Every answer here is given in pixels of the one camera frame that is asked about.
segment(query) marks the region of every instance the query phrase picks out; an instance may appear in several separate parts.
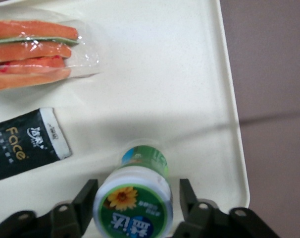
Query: yogurt bottle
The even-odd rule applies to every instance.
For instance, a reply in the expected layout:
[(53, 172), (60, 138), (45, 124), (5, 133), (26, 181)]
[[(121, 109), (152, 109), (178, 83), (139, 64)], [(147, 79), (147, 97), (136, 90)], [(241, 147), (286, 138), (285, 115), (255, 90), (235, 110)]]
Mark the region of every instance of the yogurt bottle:
[(93, 217), (103, 237), (166, 237), (173, 220), (167, 175), (157, 149), (141, 145), (126, 152), (95, 196)]

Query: plastic wrap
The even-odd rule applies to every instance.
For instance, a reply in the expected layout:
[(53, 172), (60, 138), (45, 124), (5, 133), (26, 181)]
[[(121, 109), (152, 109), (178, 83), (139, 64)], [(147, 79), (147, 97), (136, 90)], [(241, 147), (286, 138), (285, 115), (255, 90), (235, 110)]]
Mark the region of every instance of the plastic wrap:
[(0, 90), (99, 72), (88, 24), (56, 12), (0, 6)]

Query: sunflower label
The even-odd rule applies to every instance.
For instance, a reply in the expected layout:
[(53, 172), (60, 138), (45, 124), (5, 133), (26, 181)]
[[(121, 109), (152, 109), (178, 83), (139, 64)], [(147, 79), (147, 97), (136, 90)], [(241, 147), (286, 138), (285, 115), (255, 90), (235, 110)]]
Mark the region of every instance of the sunflower label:
[(165, 228), (166, 209), (151, 189), (126, 184), (103, 197), (99, 218), (110, 237), (154, 238)]

